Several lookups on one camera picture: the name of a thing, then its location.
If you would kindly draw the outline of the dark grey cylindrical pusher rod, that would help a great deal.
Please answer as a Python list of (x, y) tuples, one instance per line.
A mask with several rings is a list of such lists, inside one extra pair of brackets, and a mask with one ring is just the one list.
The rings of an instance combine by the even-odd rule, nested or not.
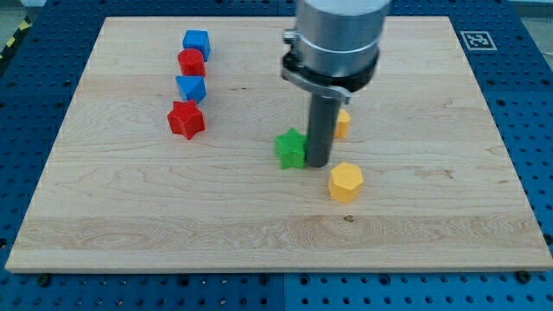
[(340, 102), (335, 98), (312, 94), (309, 106), (306, 163), (313, 168), (328, 164)]

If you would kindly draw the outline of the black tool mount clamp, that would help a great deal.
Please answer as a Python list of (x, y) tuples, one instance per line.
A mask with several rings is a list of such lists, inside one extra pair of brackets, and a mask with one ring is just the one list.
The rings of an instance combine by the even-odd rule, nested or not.
[(366, 86), (378, 64), (378, 40), (358, 48), (324, 48), (307, 40), (297, 29), (283, 31), (289, 51), (282, 59), (282, 77), (304, 91), (348, 105)]

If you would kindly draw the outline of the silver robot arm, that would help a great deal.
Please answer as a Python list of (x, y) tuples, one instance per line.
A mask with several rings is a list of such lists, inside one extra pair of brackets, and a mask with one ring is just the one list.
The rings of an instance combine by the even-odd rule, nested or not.
[(296, 21), (283, 31), (289, 51), (282, 77), (311, 94), (306, 163), (328, 164), (339, 108), (366, 86), (380, 55), (390, 0), (299, 0)]

